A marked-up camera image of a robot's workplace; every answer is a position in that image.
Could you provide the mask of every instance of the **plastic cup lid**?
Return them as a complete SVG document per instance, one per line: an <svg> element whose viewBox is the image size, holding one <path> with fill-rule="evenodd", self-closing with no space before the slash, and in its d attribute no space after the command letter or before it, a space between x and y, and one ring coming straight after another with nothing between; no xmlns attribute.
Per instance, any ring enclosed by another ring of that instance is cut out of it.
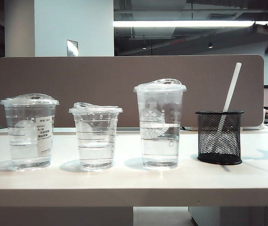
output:
<svg viewBox="0 0 268 226"><path fill-rule="evenodd" d="M118 106L98 106L89 103L77 102L74 103L73 108L69 109L69 113L72 114L98 114L98 113L121 113L123 109Z"/></svg>
<svg viewBox="0 0 268 226"><path fill-rule="evenodd" d="M159 79L134 87L134 92L173 92L186 91L186 86L176 79Z"/></svg>
<svg viewBox="0 0 268 226"><path fill-rule="evenodd" d="M59 101L45 94L24 94L16 97L8 97L1 100L1 105L59 105Z"/></svg>

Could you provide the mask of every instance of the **brown desk divider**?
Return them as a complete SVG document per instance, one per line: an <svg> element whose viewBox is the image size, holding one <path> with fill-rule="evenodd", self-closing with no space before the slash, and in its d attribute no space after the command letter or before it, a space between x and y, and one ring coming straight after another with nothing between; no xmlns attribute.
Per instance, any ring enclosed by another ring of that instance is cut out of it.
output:
<svg viewBox="0 0 268 226"><path fill-rule="evenodd" d="M182 126L196 127L196 111L222 111L236 62L242 63L229 110L244 111L242 126L263 119L263 69L258 55L4 57L0 59L0 100L43 93L60 101L55 127L74 127L68 109L75 102L118 105L119 127L138 127L137 84L175 78L187 87ZM0 123L6 126L3 106Z"/></svg>

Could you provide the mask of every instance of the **cup label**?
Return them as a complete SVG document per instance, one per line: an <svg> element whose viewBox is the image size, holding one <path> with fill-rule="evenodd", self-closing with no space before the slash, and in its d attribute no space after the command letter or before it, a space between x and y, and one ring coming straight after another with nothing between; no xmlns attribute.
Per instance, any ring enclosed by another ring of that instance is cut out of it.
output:
<svg viewBox="0 0 268 226"><path fill-rule="evenodd" d="M39 157L50 156L52 146L52 116L36 118L37 150Z"/></svg>

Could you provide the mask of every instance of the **white column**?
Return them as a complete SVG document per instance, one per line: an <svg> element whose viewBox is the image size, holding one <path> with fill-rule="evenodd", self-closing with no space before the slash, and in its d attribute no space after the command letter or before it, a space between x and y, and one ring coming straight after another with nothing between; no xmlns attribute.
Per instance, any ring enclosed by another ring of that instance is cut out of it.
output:
<svg viewBox="0 0 268 226"><path fill-rule="evenodd" d="M34 0L5 0L6 57L35 56Z"/></svg>

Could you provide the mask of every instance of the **floor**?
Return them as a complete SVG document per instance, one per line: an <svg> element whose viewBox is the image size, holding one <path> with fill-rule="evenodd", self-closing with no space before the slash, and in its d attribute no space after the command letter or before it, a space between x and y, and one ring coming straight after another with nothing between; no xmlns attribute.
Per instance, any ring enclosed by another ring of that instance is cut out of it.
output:
<svg viewBox="0 0 268 226"><path fill-rule="evenodd" d="M133 207L134 226L196 226L188 207Z"/></svg>

